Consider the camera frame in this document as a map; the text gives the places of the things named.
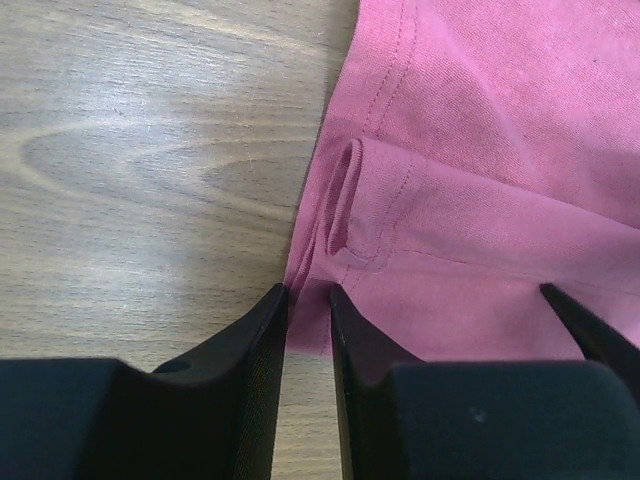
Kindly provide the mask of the red t shirt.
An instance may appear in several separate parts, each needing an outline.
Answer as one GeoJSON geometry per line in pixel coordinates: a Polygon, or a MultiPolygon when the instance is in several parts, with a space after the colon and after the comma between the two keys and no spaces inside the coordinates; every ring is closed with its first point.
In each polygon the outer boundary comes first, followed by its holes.
{"type": "Polygon", "coordinates": [[[301,199],[287,345],[329,291],[427,360],[576,358],[553,283],[639,338],[639,5],[364,1],[301,199]]]}

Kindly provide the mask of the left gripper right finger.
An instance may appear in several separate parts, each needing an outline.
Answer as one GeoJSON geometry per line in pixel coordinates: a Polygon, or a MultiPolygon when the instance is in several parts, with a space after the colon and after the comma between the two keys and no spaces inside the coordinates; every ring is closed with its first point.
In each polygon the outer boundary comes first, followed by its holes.
{"type": "Polygon", "coordinates": [[[635,479],[639,384],[602,363],[426,362],[330,295],[347,479],[635,479]]]}

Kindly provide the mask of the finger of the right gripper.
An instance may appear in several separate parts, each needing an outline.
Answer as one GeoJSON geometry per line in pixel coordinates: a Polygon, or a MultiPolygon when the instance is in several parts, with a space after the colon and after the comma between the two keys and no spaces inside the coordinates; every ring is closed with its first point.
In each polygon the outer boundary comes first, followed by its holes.
{"type": "Polygon", "coordinates": [[[639,384],[638,347],[554,284],[539,289],[587,360],[606,365],[626,385],[639,384]]]}

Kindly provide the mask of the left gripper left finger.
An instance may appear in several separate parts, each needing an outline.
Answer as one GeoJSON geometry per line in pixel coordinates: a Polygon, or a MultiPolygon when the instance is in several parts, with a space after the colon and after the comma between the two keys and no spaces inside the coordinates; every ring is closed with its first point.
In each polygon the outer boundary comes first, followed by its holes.
{"type": "Polygon", "coordinates": [[[267,479],[287,331],[280,284],[191,350],[1,364],[5,479],[267,479]]]}

